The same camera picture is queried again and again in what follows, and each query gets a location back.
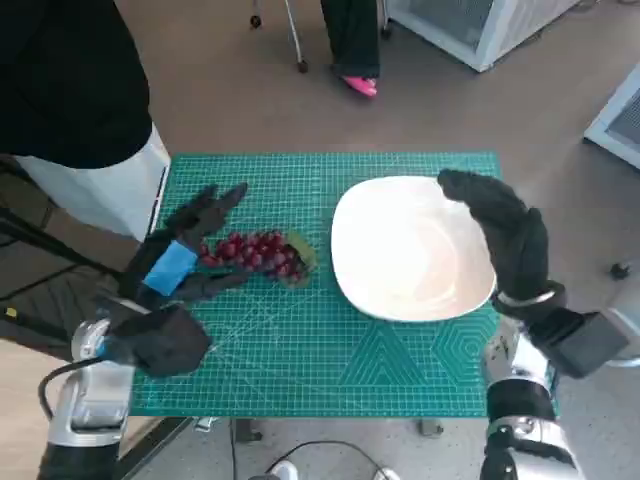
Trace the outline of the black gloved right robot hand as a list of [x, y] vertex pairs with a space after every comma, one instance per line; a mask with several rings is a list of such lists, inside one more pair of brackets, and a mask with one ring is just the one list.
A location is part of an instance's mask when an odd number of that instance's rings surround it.
[[498, 290], [516, 301], [546, 293], [549, 241], [540, 211], [494, 177], [445, 169], [437, 182], [444, 195], [465, 204], [480, 225]]

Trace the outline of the black left robot hand, blue tape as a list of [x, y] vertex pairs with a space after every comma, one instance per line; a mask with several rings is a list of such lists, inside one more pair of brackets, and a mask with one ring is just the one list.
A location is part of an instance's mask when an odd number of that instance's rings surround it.
[[224, 226], [248, 184], [242, 182], [221, 196], [217, 190], [215, 184], [205, 187], [174, 211], [164, 228], [144, 240], [118, 280], [120, 297], [156, 310], [171, 302], [212, 299], [247, 282], [245, 272], [208, 275], [196, 271], [203, 240]]

